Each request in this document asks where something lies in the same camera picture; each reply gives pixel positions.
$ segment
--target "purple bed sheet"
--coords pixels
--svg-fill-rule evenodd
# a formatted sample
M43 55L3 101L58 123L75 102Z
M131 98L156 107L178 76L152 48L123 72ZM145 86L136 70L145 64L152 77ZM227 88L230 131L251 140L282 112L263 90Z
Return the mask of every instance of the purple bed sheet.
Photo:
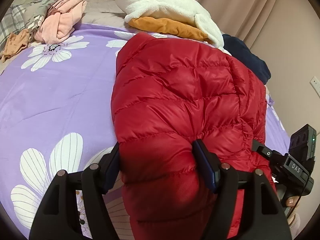
M78 24L63 43L22 51L0 76L0 201L26 237L56 172L81 171L116 143L110 110L116 56L134 35ZM266 145L284 154L289 137L267 100ZM122 185L118 177L104 201L120 239L134 239ZM77 202L83 234L91 237L80 191Z

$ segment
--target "pink curtain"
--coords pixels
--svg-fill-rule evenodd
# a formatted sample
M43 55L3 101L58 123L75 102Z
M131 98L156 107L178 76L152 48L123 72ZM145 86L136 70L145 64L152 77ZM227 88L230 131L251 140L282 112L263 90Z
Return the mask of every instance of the pink curtain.
M243 40L250 48L276 0L197 0L220 30Z

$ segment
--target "flower center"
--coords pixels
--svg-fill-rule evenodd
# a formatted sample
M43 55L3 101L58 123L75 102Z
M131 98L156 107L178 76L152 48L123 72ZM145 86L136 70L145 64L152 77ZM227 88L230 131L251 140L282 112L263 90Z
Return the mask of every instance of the flower center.
M60 46L59 44L51 44L51 45L49 46L49 51L53 51L53 50L56 49L56 47L59 47L59 46Z

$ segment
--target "black cable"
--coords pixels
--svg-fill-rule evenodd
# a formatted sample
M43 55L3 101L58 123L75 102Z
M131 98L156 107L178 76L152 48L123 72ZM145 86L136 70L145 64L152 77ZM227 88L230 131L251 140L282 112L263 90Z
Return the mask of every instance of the black cable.
M288 213L287 219L292 215L293 211L296 209L296 207L297 207L297 205L298 205L298 203L299 203L299 201L300 201L300 199L301 199L301 197L302 197L302 194L303 194L304 190L305 190L306 187L307 187L307 183L309 182L310 177L311 177L311 175L309 174L309 175L308 175L308 178L307 178L307 181L306 181L306 183L305 183L305 185L304 185L304 187L303 187L303 190L302 190L302 192L301 192L301 194L300 194L300 196L299 196L299 198L298 198L298 201L296 202L296 204L294 205L294 207L291 209L291 211Z

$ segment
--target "white plush toy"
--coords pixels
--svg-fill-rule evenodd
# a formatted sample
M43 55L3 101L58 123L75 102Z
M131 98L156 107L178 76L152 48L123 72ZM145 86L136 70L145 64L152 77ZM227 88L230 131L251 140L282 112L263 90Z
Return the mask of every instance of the white plush toy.
M208 35L213 45L223 52L224 42L221 31L211 19L209 12L196 0L114 0L118 7L131 19L150 16L156 19L169 18L178 22L185 22Z

